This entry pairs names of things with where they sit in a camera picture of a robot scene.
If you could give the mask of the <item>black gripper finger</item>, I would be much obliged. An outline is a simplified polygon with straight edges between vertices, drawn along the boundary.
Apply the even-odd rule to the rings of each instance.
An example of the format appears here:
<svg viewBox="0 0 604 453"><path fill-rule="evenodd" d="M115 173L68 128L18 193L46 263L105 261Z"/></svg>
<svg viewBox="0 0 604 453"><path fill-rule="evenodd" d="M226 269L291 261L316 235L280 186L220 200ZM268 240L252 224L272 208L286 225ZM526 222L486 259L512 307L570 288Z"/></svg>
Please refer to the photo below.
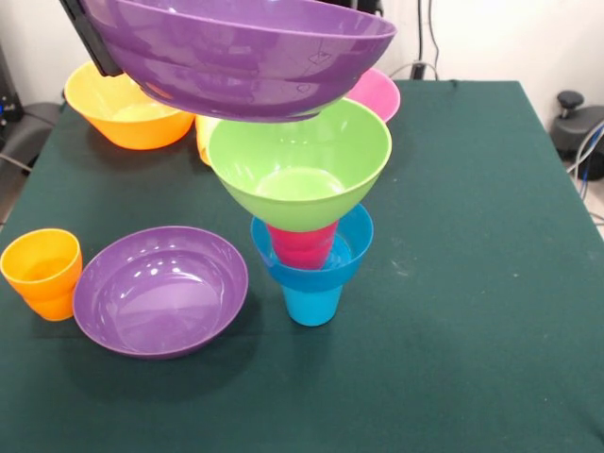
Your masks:
<svg viewBox="0 0 604 453"><path fill-rule="evenodd" d="M124 71L109 54L100 34L79 0L59 0L79 39L84 44L89 56L101 76L120 76Z"/></svg>

